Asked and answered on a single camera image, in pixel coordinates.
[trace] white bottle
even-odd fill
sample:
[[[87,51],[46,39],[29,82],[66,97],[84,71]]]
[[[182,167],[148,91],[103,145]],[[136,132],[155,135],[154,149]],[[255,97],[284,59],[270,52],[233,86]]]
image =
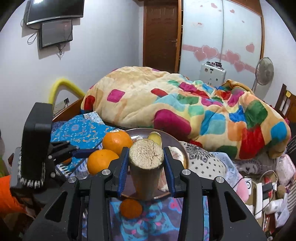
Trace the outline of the white bottle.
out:
[[[277,200],[273,200],[270,202],[270,204],[268,204],[268,206],[266,208],[264,208],[264,212],[266,214],[272,214],[272,213],[275,213],[277,212],[281,205],[283,204],[283,199],[277,199]]]

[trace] wall socket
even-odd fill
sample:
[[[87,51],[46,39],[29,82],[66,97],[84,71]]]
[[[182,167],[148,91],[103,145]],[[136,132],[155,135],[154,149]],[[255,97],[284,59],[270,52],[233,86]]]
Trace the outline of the wall socket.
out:
[[[66,107],[68,107],[69,104],[69,98],[61,101],[60,103],[57,103],[54,106],[54,116],[56,116],[58,113],[60,113],[63,109],[65,109]]]

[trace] yellow foam tube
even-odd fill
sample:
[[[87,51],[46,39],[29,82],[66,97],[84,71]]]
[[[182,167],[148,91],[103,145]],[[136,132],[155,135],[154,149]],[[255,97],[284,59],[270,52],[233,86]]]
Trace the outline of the yellow foam tube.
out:
[[[54,97],[56,95],[57,89],[60,85],[65,85],[68,88],[70,88],[74,93],[76,93],[79,97],[84,97],[85,93],[79,88],[77,87],[77,85],[75,85],[74,83],[72,83],[70,80],[65,79],[65,78],[61,78],[59,80],[57,80],[54,85],[52,86],[50,93],[49,93],[49,100],[48,102],[50,104],[54,104]]]

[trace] door frame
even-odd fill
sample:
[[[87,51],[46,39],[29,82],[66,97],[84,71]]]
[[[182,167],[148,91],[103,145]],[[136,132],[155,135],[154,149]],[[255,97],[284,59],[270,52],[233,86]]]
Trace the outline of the door frame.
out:
[[[143,20],[143,66],[145,63],[145,40],[146,40],[146,17],[147,17],[147,2],[149,0],[144,0],[144,20]],[[179,64],[180,64],[180,55],[181,55],[181,39],[182,39],[182,1],[178,1],[178,32],[177,32],[177,42],[176,42],[176,60],[175,60],[175,73],[179,72]]]

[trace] blue gripper pad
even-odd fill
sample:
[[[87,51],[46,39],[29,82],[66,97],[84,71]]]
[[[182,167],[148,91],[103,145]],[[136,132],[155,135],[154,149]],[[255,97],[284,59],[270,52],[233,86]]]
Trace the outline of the blue gripper pad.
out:
[[[123,161],[121,164],[121,170],[120,170],[120,173],[118,176],[118,189],[117,189],[118,197],[121,196],[121,193],[123,192],[124,186],[126,184],[126,177],[128,174],[128,162],[129,162],[128,154],[129,154],[129,149],[127,150],[127,152],[124,155],[124,158],[123,158]]]
[[[175,181],[174,181],[172,168],[170,166],[169,158],[168,158],[167,153],[165,152],[165,149],[163,149],[163,153],[164,153],[164,157],[165,157],[163,168],[165,170],[165,178],[167,180],[168,190],[172,194],[172,196],[174,196],[176,190],[175,190]]]

